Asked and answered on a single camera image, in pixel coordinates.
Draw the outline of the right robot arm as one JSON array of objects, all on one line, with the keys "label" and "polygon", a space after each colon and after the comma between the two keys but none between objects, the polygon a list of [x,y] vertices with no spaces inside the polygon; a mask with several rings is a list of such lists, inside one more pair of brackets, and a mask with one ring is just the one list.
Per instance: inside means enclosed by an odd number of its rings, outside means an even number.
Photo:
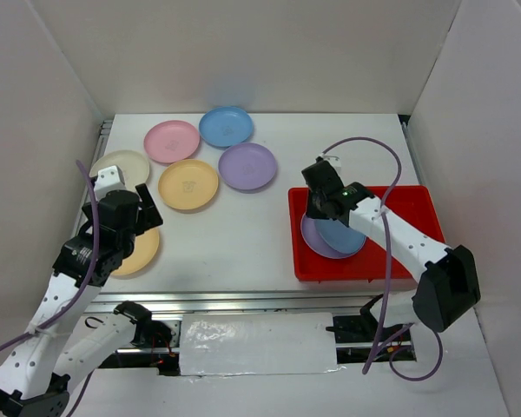
[{"label": "right robot arm", "polygon": [[331,220],[360,232],[398,261],[416,281],[413,291],[380,295],[360,310],[360,328],[380,340],[391,327],[423,324],[442,333],[480,301],[472,252],[432,239],[391,211],[364,185],[345,185],[331,163],[321,157],[303,169],[307,216]]}]

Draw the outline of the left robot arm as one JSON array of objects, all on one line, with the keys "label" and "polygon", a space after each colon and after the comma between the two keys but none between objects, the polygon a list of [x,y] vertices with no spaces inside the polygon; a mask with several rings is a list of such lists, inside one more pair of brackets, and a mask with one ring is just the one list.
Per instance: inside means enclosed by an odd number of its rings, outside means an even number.
[{"label": "left robot arm", "polygon": [[90,335],[66,346],[88,305],[133,253],[136,237],[162,225],[144,184],[109,191],[82,211],[87,221],[63,244],[39,308],[25,332],[6,345],[11,351],[0,366],[5,416],[60,416],[75,387],[118,348],[169,334],[143,305],[124,301]]}]

